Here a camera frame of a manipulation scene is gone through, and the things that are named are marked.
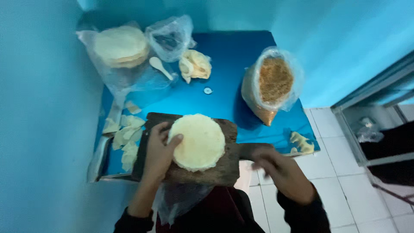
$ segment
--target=white tile floor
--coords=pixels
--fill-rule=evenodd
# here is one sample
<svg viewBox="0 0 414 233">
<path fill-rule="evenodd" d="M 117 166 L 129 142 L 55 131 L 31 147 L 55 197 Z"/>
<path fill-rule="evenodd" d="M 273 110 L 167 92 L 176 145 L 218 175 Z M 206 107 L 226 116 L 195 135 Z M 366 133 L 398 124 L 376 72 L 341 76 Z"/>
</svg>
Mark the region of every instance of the white tile floor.
<svg viewBox="0 0 414 233">
<path fill-rule="evenodd" d="M 321 151 L 295 160 L 317 188 L 332 232 L 414 233 L 412 206 L 371 186 L 330 109 L 305 109 L 305 113 Z M 265 232 L 288 233 L 290 227 L 284 222 L 284 210 L 276 201 L 276 187 L 263 175 L 263 170 L 254 171 L 250 183 L 255 220 Z M 396 185 L 385 188 L 391 186 L 400 190 L 401 195 L 412 191 Z"/>
</svg>

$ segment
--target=blue wall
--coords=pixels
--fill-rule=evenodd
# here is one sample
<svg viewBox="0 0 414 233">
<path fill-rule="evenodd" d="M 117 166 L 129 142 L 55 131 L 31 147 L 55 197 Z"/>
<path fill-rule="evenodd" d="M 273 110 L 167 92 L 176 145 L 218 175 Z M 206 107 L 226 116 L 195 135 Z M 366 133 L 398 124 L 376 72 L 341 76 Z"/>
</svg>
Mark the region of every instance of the blue wall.
<svg viewBox="0 0 414 233">
<path fill-rule="evenodd" d="M 76 1 L 0 7 L 0 232 L 112 232 L 134 185 L 86 183 L 103 84 Z"/>
<path fill-rule="evenodd" d="M 333 105 L 414 49 L 412 0 L 78 1 L 142 27 L 185 13 L 195 32 L 270 30 L 303 64 L 304 107 Z"/>
</svg>

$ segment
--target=small white round object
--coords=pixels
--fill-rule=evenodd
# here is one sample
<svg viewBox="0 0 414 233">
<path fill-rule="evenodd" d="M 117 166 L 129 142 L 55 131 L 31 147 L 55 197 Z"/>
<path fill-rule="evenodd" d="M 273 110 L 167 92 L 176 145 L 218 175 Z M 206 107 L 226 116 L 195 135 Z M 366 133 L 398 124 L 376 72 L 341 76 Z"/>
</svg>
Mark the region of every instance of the small white round object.
<svg viewBox="0 0 414 233">
<path fill-rule="evenodd" d="M 206 88 L 204 88 L 204 93 L 206 93 L 207 95 L 209 95 L 209 94 L 213 93 L 213 91 L 211 90 L 211 88 L 206 87 Z"/>
</svg>

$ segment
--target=plastic wrap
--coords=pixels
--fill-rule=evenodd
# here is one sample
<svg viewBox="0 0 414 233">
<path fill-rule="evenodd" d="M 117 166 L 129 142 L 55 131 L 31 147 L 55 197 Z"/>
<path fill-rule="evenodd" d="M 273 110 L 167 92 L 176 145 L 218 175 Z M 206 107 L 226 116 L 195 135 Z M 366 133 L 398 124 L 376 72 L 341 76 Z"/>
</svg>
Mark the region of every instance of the plastic wrap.
<svg viewBox="0 0 414 233">
<path fill-rule="evenodd" d="M 293 85 L 289 93 L 275 102 L 264 102 L 261 98 L 259 77 L 260 69 L 265 58 L 281 58 L 286 62 L 293 75 Z M 270 126 L 278 110 L 289 111 L 302 92 L 305 81 L 302 67 L 292 55 L 276 46 L 263 50 L 257 61 L 247 69 L 241 88 L 241 95 L 250 109 L 258 116 L 265 125 Z"/>
<path fill-rule="evenodd" d="M 363 125 L 356 133 L 358 142 L 380 142 L 384 138 L 379 126 L 370 117 L 362 117 L 358 123 Z"/>
<path fill-rule="evenodd" d="M 193 22 L 190 16 L 170 17 L 156 22 L 145 29 L 145 36 L 159 58 L 175 62 L 189 48 L 195 46 L 191 37 Z"/>
<path fill-rule="evenodd" d="M 162 184 L 157 191 L 153 209 L 161 225 L 174 224 L 175 218 L 187 213 L 213 190 L 206 184 Z"/>
<path fill-rule="evenodd" d="M 130 22 L 126 25 L 139 28 L 136 22 Z M 100 74 L 102 81 L 114 96 L 116 104 L 121 108 L 123 108 L 125 99 L 130 92 L 147 98 L 142 105 L 134 100 L 135 104 L 143 108 L 163 98 L 167 94 L 167 89 L 177 81 L 178 74 L 173 73 L 169 64 L 163 63 L 163 66 L 171 74 L 173 80 L 169 80 L 163 73 L 149 64 L 148 58 L 156 56 L 151 49 L 149 49 L 145 60 L 138 62 L 139 65 L 128 63 L 127 67 L 121 68 L 109 66 L 108 62 L 104 62 L 94 51 L 98 33 L 91 30 L 76 32 L 79 40 L 85 45 L 89 58 Z"/>
</svg>

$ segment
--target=blue table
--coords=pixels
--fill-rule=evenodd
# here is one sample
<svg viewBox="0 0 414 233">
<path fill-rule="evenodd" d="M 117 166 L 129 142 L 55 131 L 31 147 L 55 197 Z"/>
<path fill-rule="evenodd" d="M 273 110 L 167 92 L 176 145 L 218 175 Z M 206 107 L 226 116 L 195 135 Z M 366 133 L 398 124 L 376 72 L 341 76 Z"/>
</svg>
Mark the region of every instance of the blue table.
<svg viewBox="0 0 414 233">
<path fill-rule="evenodd" d="M 165 90 L 168 92 L 165 98 L 143 108 L 136 116 L 145 119 L 149 112 L 179 115 L 201 113 L 212 118 L 228 119 L 237 124 L 238 143 L 271 143 L 279 152 L 289 153 L 292 148 L 289 143 L 290 132 L 297 131 L 315 144 L 315 150 L 320 150 L 300 100 L 289 112 L 279 111 L 272 126 L 267 127 L 241 97 L 240 87 L 245 69 L 255 63 L 263 49 L 276 45 L 270 32 L 200 33 L 193 34 L 193 38 L 197 42 L 195 50 L 211 57 L 210 78 L 192 79 L 187 84 L 180 76 L 174 86 Z M 171 66 L 180 73 L 178 62 Z M 205 87 L 210 87 L 213 93 L 205 94 Z M 109 112 L 112 99 L 105 88 L 102 105 L 106 113 Z M 123 114 L 130 113 L 125 109 Z M 100 117 L 97 138 L 102 132 L 105 118 L 104 114 Z M 108 148 L 104 175 L 125 173 L 121 168 L 122 152 Z"/>
</svg>

